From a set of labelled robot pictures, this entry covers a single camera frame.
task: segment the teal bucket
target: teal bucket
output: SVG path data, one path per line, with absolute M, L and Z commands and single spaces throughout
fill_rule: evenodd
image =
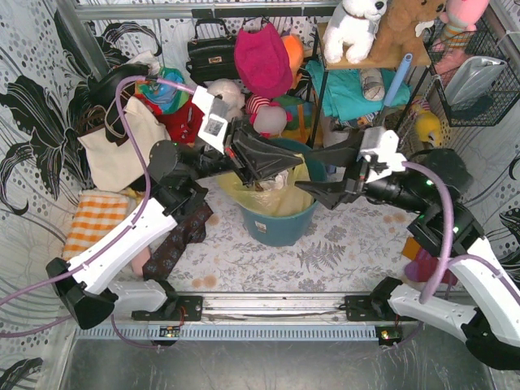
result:
M 273 142 L 298 153 L 310 150 L 309 146 L 301 142 L 285 138 L 276 138 Z M 305 161 L 305 164 L 307 164 L 312 181 L 327 181 L 325 166 L 321 162 L 308 160 Z M 244 216 L 245 227 L 256 241 L 269 246 L 291 246 L 296 244 L 296 241 L 307 231 L 317 206 L 318 203 L 315 201 L 308 209 L 289 217 L 260 215 L 242 206 L 240 206 L 240 210 Z

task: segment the trash bag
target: trash bag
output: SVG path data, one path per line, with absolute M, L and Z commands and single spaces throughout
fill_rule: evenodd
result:
M 281 189 L 263 190 L 259 184 L 247 187 L 235 173 L 227 173 L 217 178 L 220 187 L 239 205 L 254 213 L 271 217 L 295 215 L 312 205 L 314 201 L 312 196 L 294 186 L 298 180 L 310 180 L 309 170 L 304 163 L 288 170 L 285 185 Z

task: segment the wire basket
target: wire basket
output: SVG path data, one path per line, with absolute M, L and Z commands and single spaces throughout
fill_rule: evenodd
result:
M 476 32 L 463 32 L 450 38 L 443 37 L 443 27 L 444 24 L 437 20 L 435 28 L 427 31 L 424 39 L 431 59 L 430 72 L 434 75 L 440 75 L 435 87 L 439 93 L 449 126 L 453 128 L 495 126 L 520 98 L 520 81 L 518 81 L 517 74 L 509 63 L 509 58 L 496 45 L 497 39 L 483 19 L 477 23 Z M 504 60 L 506 66 L 487 91 L 478 97 L 450 106 L 444 93 L 444 87 L 448 85 L 462 65 L 463 59 L 472 55 Z

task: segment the magenta hat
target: magenta hat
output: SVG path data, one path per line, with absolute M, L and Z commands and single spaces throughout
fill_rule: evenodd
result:
M 245 87 L 263 98 L 277 98 L 293 84 L 289 56 L 273 23 L 258 32 L 238 32 L 235 64 Z

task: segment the teal cloth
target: teal cloth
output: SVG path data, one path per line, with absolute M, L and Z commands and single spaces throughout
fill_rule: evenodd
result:
M 309 61 L 305 68 L 310 73 L 312 84 L 319 95 L 323 79 L 322 64 L 317 61 Z M 396 73 L 381 69 L 381 74 L 383 75 L 384 89 L 388 91 Z M 402 83 L 393 99 L 392 107 L 406 104 L 409 99 L 410 87 Z M 328 72 L 327 87 L 323 95 L 323 113 L 326 116 L 339 118 L 341 122 L 344 122 L 380 111 L 382 108 L 383 101 L 371 102 L 363 97 L 358 70 Z

